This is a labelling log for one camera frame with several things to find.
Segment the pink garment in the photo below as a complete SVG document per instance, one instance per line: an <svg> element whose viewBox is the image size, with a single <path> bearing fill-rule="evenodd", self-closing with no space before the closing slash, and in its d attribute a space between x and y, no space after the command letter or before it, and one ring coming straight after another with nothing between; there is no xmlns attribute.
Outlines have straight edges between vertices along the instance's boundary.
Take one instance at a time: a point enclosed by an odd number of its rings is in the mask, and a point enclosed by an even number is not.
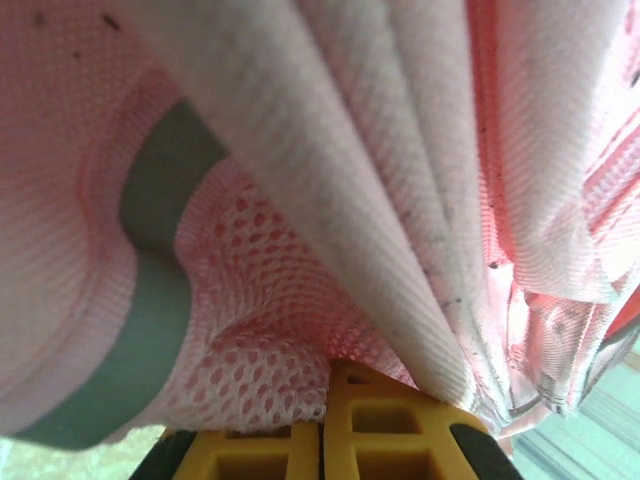
<svg viewBox="0 0 640 480"><path fill-rule="evenodd" d="M114 438L321 418L341 356L497 435L577 408L640 284L635 2L114 3L0 3L0 432L113 346L120 192L181 92L232 157L180 222L174 371Z"/></svg>

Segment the yellow plastic clip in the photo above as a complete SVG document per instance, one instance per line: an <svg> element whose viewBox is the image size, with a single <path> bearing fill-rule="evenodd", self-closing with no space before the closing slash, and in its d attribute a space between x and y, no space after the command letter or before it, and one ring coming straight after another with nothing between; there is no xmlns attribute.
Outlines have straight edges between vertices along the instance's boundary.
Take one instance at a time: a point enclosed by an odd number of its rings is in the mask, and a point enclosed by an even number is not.
<svg viewBox="0 0 640 480"><path fill-rule="evenodd" d="M177 432L173 450L181 462L162 478L173 472L175 480L522 478L476 417L359 363L339 360L332 367L324 426L201 432L195 439ZM148 456L132 478L146 480L143 474L152 472L158 479L158 462L170 463L171 437L161 445L167 450Z"/></svg>

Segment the dark spot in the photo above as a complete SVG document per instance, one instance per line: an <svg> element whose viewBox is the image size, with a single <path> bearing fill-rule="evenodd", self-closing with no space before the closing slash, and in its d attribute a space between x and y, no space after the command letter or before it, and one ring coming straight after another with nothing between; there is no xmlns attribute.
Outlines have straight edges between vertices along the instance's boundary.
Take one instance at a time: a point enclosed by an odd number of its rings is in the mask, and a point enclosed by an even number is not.
<svg viewBox="0 0 640 480"><path fill-rule="evenodd" d="M36 10L35 12L33 12L33 25L36 28L42 28L44 27L44 24L44 13L42 13L40 10Z"/></svg>
<svg viewBox="0 0 640 480"><path fill-rule="evenodd" d="M108 13L102 14L102 21L107 24L107 26L113 30L114 32L120 31L120 24L116 22L116 20L109 15Z"/></svg>
<svg viewBox="0 0 640 480"><path fill-rule="evenodd" d="M640 70L636 70L636 72L633 74L633 77L631 78L631 88L636 86L638 80L640 80Z"/></svg>
<svg viewBox="0 0 640 480"><path fill-rule="evenodd" d="M559 322L554 325L553 329L556 332L556 334L562 335L567 329L567 326L564 323Z"/></svg>

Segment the black plastic part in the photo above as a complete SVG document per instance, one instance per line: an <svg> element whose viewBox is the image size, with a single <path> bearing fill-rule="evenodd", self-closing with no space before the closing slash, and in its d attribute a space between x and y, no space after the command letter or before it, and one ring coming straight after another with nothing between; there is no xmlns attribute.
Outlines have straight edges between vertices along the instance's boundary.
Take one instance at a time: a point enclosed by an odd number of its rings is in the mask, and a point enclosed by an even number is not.
<svg viewBox="0 0 640 480"><path fill-rule="evenodd" d="M320 454L318 455L318 479L324 480L324 423L318 424L318 438L320 439Z"/></svg>
<svg viewBox="0 0 640 480"><path fill-rule="evenodd" d="M524 480L493 437L462 423L450 430L479 480Z"/></svg>
<svg viewBox="0 0 640 480"><path fill-rule="evenodd" d="M129 480L171 480L195 438L196 432L179 431L161 439Z"/></svg>

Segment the reflective stripe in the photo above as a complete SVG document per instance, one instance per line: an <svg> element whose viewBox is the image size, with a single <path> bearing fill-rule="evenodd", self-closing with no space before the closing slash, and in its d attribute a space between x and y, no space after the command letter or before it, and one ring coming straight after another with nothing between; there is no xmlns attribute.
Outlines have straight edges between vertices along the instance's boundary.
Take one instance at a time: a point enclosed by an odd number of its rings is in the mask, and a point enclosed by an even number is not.
<svg viewBox="0 0 640 480"><path fill-rule="evenodd" d="M156 125L131 168L120 217L138 253L127 321L91 378L45 417L13 437L57 448L96 445L158 395L187 332L191 288L173 240L198 183L224 148L186 102Z"/></svg>

